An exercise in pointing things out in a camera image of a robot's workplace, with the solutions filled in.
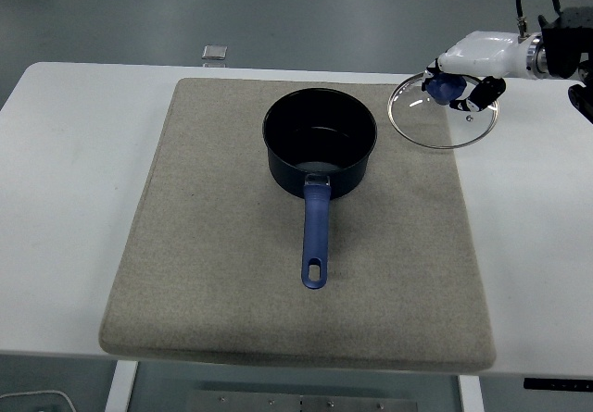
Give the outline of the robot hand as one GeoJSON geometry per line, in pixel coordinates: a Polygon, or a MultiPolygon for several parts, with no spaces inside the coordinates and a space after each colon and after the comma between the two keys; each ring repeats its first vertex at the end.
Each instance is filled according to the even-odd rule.
{"type": "Polygon", "coordinates": [[[506,77],[543,77],[541,48],[537,34],[522,41],[514,33],[474,31],[426,67],[421,89],[439,105],[480,112],[506,91],[506,77]]]}

